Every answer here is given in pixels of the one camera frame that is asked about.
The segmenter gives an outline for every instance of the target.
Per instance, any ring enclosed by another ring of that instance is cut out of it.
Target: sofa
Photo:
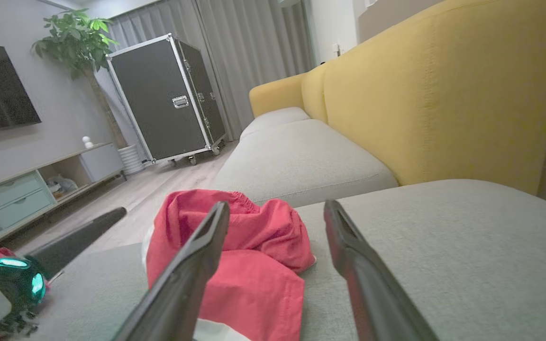
[[[546,340],[546,0],[447,0],[250,97],[214,187],[296,207],[317,257],[301,340],[357,340],[331,198],[440,340]],[[140,253],[78,257],[32,338],[112,339],[147,291]]]
[[[251,90],[212,183],[293,207],[440,179],[537,193],[546,0],[446,0],[310,72]]]
[[[546,201],[449,179],[339,200],[442,341],[546,340]],[[302,341],[354,341],[323,203],[297,209],[317,263],[305,281]],[[52,284],[37,340],[111,340],[147,291],[140,244],[84,253]]]

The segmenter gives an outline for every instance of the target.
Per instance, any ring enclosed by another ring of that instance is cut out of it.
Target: white ornament
[[[82,141],[84,142],[86,148],[92,148],[94,146],[94,144],[90,142],[89,136],[83,136]]]

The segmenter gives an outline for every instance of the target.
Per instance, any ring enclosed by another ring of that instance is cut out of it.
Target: white plant pot
[[[117,151],[119,152],[121,161],[123,162],[124,174],[132,175],[135,173],[140,173],[145,169],[145,165],[143,165],[138,157],[138,149],[136,149],[136,144],[118,149]]]

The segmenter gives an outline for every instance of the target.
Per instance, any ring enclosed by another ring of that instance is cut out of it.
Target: gray curtain
[[[300,4],[282,9],[277,0],[161,0],[112,20],[116,50],[166,33],[201,50],[230,140],[254,119],[252,87],[314,67]]]
[[[237,112],[234,132],[252,122],[251,88],[314,67],[301,4],[277,0],[196,0],[210,42],[225,105]]]

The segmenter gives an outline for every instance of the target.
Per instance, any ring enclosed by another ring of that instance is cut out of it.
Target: tv stand
[[[78,188],[56,193],[56,196],[52,194],[44,179],[58,174],[72,179]],[[101,143],[3,179],[0,181],[0,240],[118,176],[124,174],[117,149],[112,143]]]

